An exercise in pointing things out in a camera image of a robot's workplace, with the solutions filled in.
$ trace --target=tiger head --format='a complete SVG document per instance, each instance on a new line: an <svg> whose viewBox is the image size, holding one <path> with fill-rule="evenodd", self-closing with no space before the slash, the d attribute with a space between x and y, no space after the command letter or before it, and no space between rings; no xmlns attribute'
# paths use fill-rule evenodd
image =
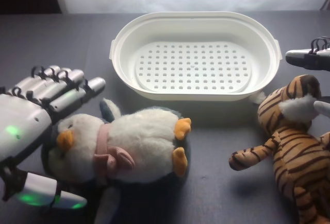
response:
<svg viewBox="0 0 330 224"><path fill-rule="evenodd" d="M320 97L320 84L315 76L297 76L261 103L258 109L259 123L270 135L285 125L299 125L307 130L311 120L318 115L314 102Z"/></svg>

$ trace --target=penguin plush toy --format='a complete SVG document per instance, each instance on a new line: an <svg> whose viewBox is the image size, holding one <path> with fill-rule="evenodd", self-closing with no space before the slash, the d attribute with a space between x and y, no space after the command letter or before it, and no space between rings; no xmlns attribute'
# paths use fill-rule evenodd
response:
<svg viewBox="0 0 330 224"><path fill-rule="evenodd" d="M120 195L125 200L122 191L132 185L157 193L183 184L191 120L162 107L121 115L106 99L100 109L102 118L76 114L60 121L52 142L43 146L42 161L45 171L61 182L102 188L94 223L108 224Z"/></svg>

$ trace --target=perforated basket bottom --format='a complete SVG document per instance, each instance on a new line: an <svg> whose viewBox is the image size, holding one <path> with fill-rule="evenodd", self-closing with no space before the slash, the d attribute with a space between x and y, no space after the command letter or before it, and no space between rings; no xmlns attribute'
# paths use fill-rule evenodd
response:
<svg viewBox="0 0 330 224"><path fill-rule="evenodd" d="M138 82L154 92L240 92L251 77L250 52L231 42L154 42L135 55Z"/></svg>

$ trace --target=pink scarf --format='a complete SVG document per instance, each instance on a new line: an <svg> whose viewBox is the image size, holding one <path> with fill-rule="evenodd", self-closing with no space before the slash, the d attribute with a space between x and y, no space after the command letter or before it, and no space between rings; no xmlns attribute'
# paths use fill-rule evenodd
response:
<svg viewBox="0 0 330 224"><path fill-rule="evenodd" d="M133 158L126 150L107 146L110 126L111 124L103 124L98 130L94 167L101 178L115 176L120 170L132 170L135 166Z"/></svg>

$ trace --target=tiger arm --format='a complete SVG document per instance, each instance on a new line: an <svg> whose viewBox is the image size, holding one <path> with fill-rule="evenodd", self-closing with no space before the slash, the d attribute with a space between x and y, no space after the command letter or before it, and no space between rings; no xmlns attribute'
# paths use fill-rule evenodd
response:
<svg viewBox="0 0 330 224"><path fill-rule="evenodd" d="M330 132L321 135L317 140L327 149L330 150Z"/></svg>
<svg viewBox="0 0 330 224"><path fill-rule="evenodd" d="M269 154L277 149L277 146L277 138L272 136L264 145L232 153L229 158L229 166L235 171L247 169L267 158Z"/></svg>

